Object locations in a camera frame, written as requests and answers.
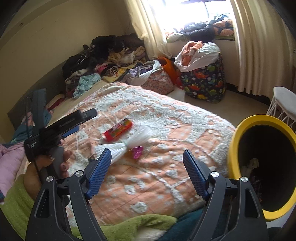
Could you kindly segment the orange white patterned bedspread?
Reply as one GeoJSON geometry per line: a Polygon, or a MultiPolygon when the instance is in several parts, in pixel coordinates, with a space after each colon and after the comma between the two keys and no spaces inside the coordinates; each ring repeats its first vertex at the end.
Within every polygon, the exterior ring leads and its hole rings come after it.
{"type": "Polygon", "coordinates": [[[76,111],[94,108],[97,117],[83,124],[65,140],[73,152],[70,172],[82,170],[104,132],[124,118],[132,128],[124,141],[147,126],[151,138],[138,160],[126,152],[112,164],[99,193],[90,201],[100,225],[116,225],[144,214],[179,217],[203,206],[183,165],[183,152],[190,150],[212,171],[227,175],[227,152],[234,126],[197,106],[122,83],[101,85],[79,100],[57,107],[51,121],[76,111]]]}

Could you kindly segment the orange plastic bag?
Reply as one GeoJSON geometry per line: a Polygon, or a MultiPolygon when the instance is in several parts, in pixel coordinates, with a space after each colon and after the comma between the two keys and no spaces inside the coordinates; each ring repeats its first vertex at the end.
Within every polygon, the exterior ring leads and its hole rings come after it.
{"type": "Polygon", "coordinates": [[[177,85],[180,73],[173,64],[173,62],[166,57],[158,57],[158,61],[170,77],[173,85],[177,85]]]}

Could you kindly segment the floral fabric bag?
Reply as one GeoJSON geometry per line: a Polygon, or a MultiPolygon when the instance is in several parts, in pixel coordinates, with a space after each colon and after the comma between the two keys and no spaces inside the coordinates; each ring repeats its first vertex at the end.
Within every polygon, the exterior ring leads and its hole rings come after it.
{"type": "Polygon", "coordinates": [[[163,69],[152,73],[142,88],[162,95],[167,95],[175,89],[169,75],[163,69]]]}

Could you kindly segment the floral dark pillow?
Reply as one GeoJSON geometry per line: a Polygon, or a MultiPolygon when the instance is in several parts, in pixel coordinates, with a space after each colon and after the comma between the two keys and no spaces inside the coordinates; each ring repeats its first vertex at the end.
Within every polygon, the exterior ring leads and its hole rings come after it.
{"type": "MultiPolygon", "coordinates": [[[[43,111],[43,119],[44,119],[44,124],[47,125],[51,118],[52,118],[53,111],[52,110],[47,110],[44,109],[43,111]]],[[[19,142],[23,142],[28,138],[28,133],[32,135],[32,129],[35,126],[35,123],[33,121],[33,115],[29,111],[22,119],[21,124],[19,127],[16,129],[11,141],[9,144],[14,145],[19,142]]]]}

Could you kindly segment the cream curtain right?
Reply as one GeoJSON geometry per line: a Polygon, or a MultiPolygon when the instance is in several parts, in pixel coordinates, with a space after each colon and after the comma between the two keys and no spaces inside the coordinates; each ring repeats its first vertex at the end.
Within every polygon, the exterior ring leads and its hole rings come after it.
{"type": "Polygon", "coordinates": [[[238,90],[273,97],[292,86],[295,39],[268,1],[231,1],[240,75],[238,90]]]}

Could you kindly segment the purple snack wrapper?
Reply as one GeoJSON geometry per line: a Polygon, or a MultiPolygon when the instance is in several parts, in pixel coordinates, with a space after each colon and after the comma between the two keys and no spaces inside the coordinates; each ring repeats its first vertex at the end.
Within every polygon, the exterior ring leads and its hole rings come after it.
{"type": "Polygon", "coordinates": [[[139,159],[140,156],[142,155],[143,149],[144,149],[143,146],[134,147],[132,149],[132,158],[135,160],[139,159]]]}

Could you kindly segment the white foam fruit net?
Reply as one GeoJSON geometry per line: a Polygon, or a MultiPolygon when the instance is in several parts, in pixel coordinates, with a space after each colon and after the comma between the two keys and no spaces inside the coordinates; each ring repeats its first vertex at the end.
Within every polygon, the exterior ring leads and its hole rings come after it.
{"type": "Polygon", "coordinates": [[[119,161],[120,158],[128,151],[132,151],[134,147],[144,146],[151,138],[151,131],[148,126],[141,126],[136,130],[126,141],[121,141],[111,144],[101,144],[94,147],[94,154],[99,157],[104,149],[109,149],[111,152],[111,164],[119,161]]]}

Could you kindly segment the clothes on window sill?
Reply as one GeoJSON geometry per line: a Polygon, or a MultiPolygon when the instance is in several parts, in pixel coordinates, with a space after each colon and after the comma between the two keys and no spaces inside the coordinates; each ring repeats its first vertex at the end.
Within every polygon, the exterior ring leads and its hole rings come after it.
{"type": "Polygon", "coordinates": [[[202,41],[208,43],[215,39],[235,40],[233,21],[227,15],[217,15],[207,22],[192,23],[181,30],[166,33],[168,43],[177,41],[202,41]]]}

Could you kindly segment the yellow rimmed black trash bin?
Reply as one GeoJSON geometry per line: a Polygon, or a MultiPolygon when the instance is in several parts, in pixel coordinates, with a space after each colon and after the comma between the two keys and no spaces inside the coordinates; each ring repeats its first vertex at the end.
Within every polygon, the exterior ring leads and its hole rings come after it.
{"type": "Polygon", "coordinates": [[[259,114],[244,119],[229,145],[229,176],[239,179],[242,167],[252,159],[258,161],[257,194],[265,219],[284,216],[295,204],[295,133],[273,116],[259,114]]]}

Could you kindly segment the cream curtain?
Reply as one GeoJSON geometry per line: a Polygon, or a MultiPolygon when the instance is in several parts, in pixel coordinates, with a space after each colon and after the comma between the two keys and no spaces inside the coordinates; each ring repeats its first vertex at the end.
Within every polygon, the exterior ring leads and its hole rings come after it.
{"type": "Polygon", "coordinates": [[[292,86],[295,39],[268,1],[231,1],[240,75],[238,90],[273,97],[292,86]]]}
{"type": "Polygon", "coordinates": [[[163,1],[125,1],[132,26],[137,36],[144,41],[149,59],[171,58],[165,36],[163,1]]]}

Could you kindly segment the white plastic bag with clothes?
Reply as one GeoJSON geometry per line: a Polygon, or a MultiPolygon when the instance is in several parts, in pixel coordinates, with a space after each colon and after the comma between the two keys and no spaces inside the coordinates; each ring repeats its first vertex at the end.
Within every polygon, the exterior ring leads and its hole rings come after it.
{"type": "Polygon", "coordinates": [[[215,43],[189,41],[175,58],[174,65],[180,72],[190,72],[214,63],[219,53],[220,48],[215,43]]]}

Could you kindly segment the pile of clothes on bed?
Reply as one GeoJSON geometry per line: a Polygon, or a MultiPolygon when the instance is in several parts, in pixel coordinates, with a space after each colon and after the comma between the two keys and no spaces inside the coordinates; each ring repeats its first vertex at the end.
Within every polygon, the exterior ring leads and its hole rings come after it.
{"type": "Polygon", "coordinates": [[[66,94],[69,98],[73,97],[81,76],[98,73],[107,83],[121,82],[131,69],[146,61],[144,42],[135,33],[98,36],[64,63],[62,71],[66,94]]]}

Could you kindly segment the light blue garment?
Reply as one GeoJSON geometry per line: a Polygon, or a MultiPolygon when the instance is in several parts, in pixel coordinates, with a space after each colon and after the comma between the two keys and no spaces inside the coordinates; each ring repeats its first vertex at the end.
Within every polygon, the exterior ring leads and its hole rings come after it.
{"type": "Polygon", "coordinates": [[[90,90],[93,85],[101,80],[101,76],[98,73],[91,75],[81,76],[76,89],[73,92],[73,98],[77,99],[82,96],[85,92],[90,90]]]}

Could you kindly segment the red snack tube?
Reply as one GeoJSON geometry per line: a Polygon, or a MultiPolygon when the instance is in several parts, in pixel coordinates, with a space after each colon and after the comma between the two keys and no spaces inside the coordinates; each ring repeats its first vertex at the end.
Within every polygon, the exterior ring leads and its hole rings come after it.
{"type": "Polygon", "coordinates": [[[120,135],[122,135],[124,132],[128,131],[132,127],[132,122],[125,118],[121,120],[119,123],[114,125],[112,128],[104,132],[104,136],[107,141],[111,142],[112,140],[118,138],[120,135]]]}

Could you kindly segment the cream curtain left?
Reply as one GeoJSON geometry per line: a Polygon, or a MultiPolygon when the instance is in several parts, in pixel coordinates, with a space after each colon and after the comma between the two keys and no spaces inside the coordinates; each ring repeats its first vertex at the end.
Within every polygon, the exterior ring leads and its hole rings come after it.
{"type": "Polygon", "coordinates": [[[137,36],[144,41],[149,59],[171,58],[165,36],[163,1],[125,1],[132,26],[137,36]]]}

